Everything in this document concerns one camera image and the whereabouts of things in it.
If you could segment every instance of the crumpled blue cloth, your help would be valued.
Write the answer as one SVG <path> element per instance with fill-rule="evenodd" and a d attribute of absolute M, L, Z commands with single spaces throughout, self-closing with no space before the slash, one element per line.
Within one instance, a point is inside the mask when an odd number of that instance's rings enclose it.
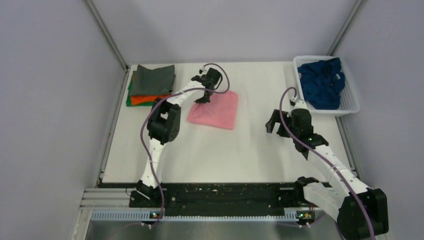
<path fill-rule="evenodd" d="M 345 88 L 342 63 L 336 57 L 305 63 L 297 68 L 305 101 L 318 110 L 335 110 L 340 106 L 340 92 Z"/>

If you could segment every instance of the laundry basket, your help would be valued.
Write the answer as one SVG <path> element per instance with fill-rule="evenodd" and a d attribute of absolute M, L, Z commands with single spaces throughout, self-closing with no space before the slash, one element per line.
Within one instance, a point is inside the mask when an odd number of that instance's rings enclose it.
<path fill-rule="evenodd" d="M 297 80 L 297 89 L 299 90 L 298 94 L 302 99 L 304 99 L 304 93 L 302 91 L 301 78 L 299 76 L 298 67 L 303 64 L 309 64 L 313 62 L 318 62 L 320 60 L 330 60 L 336 58 L 335 56 L 297 56 L 294 58 L 294 70 L 296 72 Z M 340 58 L 341 61 L 341 71 L 345 76 L 345 87 L 340 92 L 340 106 L 335 110 L 320 110 L 315 109 L 309 102 L 306 102 L 307 108 L 311 113 L 317 114 L 331 114 L 334 116 L 343 116 L 346 114 L 354 114 L 359 112 L 360 105 L 357 96 L 357 88 L 355 86 L 354 78 L 352 77 L 351 72 L 348 69 L 348 66 Z"/>

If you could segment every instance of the folded pink cloth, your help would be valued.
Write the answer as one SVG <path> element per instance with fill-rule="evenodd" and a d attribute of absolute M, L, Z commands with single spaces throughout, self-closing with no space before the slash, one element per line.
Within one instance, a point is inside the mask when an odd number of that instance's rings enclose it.
<path fill-rule="evenodd" d="M 214 93 L 210 96 L 210 102 L 194 104 L 187 120 L 194 124 L 232 130 L 236 119 L 238 98 L 237 93 L 233 91 L 224 94 Z"/>

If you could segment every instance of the tabletop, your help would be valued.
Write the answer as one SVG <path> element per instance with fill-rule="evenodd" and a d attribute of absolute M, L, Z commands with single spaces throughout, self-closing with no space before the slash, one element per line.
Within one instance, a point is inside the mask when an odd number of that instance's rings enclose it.
<path fill-rule="evenodd" d="M 144 64 L 148 69 L 169 64 Z M 184 87 L 199 73 L 202 63 L 175 64 L 174 91 Z M 180 132 L 162 154 L 158 174 L 164 183 L 288 183 L 299 177 L 326 179 L 295 150 L 293 140 L 266 132 L 265 123 L 279 108 L 283 91 L 297 87 L 294 64 L 282 62 L 219 63 L 227 72 L 230 90 L 238 94 L 233 130 L 197 125 L 187 121 L 194 102 L 181 110 Z M 128 84 L 137 65 L 132 65 L 126 82 L 103 183 L 136 183 L 147 161 L 140 141 L 140 129 L 151 110 L 149 106 L 127 107 Z M 227 87 L 223 80 L 219 90 Z M 288 111 L 289 99 L 283 102 Z M 322 135 L 342 163 L 349 166 L 346 151 L 332 115 L 312 114 L 312 125 Z"/>

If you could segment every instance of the orange cloth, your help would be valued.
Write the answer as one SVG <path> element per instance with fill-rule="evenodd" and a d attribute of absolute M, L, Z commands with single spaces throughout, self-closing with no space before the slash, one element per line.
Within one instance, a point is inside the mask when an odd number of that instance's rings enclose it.
<path fill-rule="evenodd" d="M 165 98 L 168 97 L 168 95 L 162 95 L 162 96 L 130 96 L 129 99 L 131 100 L 131 105 L 137 105 L 142 103 L 148 103 L 155 101 L 156 98 Z"/>

